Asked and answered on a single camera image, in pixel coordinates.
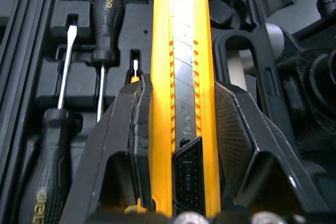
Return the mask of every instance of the yellow handle tip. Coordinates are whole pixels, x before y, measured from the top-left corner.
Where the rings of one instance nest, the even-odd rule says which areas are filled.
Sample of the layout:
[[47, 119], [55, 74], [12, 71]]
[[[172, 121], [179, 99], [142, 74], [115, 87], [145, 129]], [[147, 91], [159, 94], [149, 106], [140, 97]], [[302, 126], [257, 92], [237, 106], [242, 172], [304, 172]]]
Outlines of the yellow handle tip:
[[136, 81], [140, 81], [140, 78], [138, 76], [132, 76], [131, 83], [134, 83]]

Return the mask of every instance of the screwdriver handle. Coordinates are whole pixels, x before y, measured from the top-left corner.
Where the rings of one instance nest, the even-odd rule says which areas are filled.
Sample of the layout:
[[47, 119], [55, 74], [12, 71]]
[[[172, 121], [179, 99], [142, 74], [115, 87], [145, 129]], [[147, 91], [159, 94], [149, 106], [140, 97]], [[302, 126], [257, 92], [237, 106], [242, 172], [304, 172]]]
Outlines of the screwdriver handle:
[[123, 16], [122, 0], [94, 0], [93, 23], [96, 48], [91, 55], [91, 64], [110, 67], [117, 61], [116, 39]]
[[69, 138], [74, 122], [67, 110], [45, 112], [40, 154], [22, 198], [19, 224], [58, 223], [71, 183]]

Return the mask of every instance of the black plastic tool case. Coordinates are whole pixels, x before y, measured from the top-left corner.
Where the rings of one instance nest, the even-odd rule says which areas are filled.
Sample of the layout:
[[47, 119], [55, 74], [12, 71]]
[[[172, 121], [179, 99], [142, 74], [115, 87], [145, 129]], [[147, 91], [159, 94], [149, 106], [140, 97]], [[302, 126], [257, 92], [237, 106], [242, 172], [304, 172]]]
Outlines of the black plastic tool case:
[[[288, 137], [292, 129], [277, 76], [272, 51], [258, 0], [222, 0], [239, 10], [234, 29], [213, 28], [213, 44], [229, 37], [251, 41], [260, 69], [260, 100], [265, 113], [279, 123]], [[96, 124], [98, 75], [90, 65], [94, 49], [93, 0], [13, 0], [11, 16], [3, 33], [0, 50], [0, 222], [16, 223], [20, 198], [36, 159], [42, 136], [41, 119], [47, 108], [54, 108], [60, 89], [62, 64], [66, 52], [67, 27], [77, 22], [78, 35], [66, 88], [67, 109], [83, 117], [82, 129], [70, 141], [71, 170], [74, 177], [86, 139]], [[140, 60], [140, 73], [150, 73], [153, 0], [124, 0], [125, 12], [118, 40], [120, 61], [109, 69], [105, 93], [106, 106], [130, 81], [132, 60]], [[233, 49], [248, 48], [229, 45]], [[214, 48], [215, 77], [229, 81], [225, 50]]]

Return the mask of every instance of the screwdriver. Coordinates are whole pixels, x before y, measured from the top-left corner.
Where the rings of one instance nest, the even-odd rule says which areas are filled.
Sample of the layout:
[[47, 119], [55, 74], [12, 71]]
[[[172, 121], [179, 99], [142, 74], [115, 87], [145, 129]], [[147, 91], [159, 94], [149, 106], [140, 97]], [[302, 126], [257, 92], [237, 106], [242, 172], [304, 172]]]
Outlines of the screwdriver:
[[76, 35], [77, 26], [70, 25], [58, 105], [44, 114], [40, 153], [23, 194], [19, 224], [58, 223], [66, 203], [71, 184], [69, 139], [78, 120], [64, 103]]
[[97, 122], [104, 110], [106, 74], [117, 60], [117, 37], [123, 19], [122, 0], [94, 0], [93, 23], [96, 48], [91, 55], [91, 64], [100, 69]]
[[140, 81], [139, 76], [137, 76], [137, 71], [139, 69], [139, 62], [138, 60], [133, 61], [133, 70], [134, 70], [134, 75], [131, 78], [131, 83], [134, 83], [136, 81]]

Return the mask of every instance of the yellow utility knife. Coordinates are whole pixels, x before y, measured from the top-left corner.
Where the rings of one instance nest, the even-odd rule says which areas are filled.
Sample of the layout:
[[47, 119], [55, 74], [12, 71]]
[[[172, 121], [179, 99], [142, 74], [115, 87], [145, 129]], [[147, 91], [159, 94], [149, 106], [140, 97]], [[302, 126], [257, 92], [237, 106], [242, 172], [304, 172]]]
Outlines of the yellow utility knife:
[[213, 72], [208, 0], [154, 0], [150, 172], [167, 216], [220, 212]]

